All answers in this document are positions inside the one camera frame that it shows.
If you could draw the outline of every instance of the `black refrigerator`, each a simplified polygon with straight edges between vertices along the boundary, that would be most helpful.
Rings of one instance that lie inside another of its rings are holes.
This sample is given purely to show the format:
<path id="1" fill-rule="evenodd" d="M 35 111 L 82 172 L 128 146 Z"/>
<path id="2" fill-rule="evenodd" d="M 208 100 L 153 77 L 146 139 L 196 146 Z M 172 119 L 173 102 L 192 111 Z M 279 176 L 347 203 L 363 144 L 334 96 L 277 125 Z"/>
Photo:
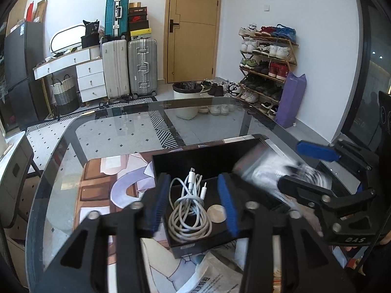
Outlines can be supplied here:
<path id="1" fill-rule="evenodd" d="M 4 41 L 4 70 L 8 95 L 20 130 L 48 116 L 41 80 L 33 68 L 44 60 L 43 23 L 25 22 Z"/>

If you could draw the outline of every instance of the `green shoe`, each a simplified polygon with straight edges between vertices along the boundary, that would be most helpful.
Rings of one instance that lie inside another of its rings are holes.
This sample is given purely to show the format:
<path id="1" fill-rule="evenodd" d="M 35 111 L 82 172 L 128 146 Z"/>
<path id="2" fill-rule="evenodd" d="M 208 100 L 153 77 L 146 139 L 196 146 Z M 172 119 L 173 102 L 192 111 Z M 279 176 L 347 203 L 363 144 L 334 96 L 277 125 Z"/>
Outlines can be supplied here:
<path id="1" fill-rule="evenodd" d="M 258 63 L 255 61 L 255 59 L 248 59 L 245 67 L 248 69 L 254 69 L 256 66 L 258 66 Z"/>
<path id="2" fill-rule="evenodd" d="M 247 65 L 247 58 L 243 58 L 242 61 L 240 62 L 240 67 L 245 67 Z"/>

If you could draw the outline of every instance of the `silver suitcase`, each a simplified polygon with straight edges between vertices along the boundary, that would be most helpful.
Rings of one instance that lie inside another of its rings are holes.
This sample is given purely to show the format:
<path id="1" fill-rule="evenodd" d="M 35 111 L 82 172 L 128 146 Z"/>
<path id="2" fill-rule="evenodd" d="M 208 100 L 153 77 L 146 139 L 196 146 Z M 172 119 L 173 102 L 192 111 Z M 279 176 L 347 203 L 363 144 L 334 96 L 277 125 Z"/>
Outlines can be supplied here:
<path id="1" fill-rule="evenodd" d="M 130 94 L 126 41 L 111 41 L 102 45 L 103 74 L 107 97 L 120 98 Z"/>
<path id="2" fill-rule="evenodd" d="M 158 88 L 158 43 L 140 39 L 128 44 L 129 81 L 133 99 L 156 95 Z"/>

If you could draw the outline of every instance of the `purple bag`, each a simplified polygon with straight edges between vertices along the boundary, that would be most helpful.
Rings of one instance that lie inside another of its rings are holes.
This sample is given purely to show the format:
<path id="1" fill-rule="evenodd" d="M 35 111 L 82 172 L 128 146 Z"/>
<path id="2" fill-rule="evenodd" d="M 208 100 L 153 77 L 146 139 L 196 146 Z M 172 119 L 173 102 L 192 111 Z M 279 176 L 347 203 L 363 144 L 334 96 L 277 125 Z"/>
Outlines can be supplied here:
<path id="1" fill-rule="evenodd" d="M 276 122 L 283 128 L 293 126 L 307 86 L 305 74 L 300 77 L 289 73 L 278 107 Z"/>

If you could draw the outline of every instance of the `blue sneaker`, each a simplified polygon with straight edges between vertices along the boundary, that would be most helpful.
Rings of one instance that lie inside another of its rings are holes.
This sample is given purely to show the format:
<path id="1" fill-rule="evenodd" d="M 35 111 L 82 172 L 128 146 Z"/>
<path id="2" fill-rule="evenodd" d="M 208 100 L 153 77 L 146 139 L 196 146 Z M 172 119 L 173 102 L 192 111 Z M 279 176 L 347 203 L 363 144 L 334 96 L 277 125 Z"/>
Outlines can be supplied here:
<path id="1" fill-rule="evenodd" d="M 296 30 L 289 28 L 282 24 L 278 24 L 276 31 L 271 33 L 273 37 L 282 37 L 283 39 L 290 39 L 292 42 L 296 43 Z"/>

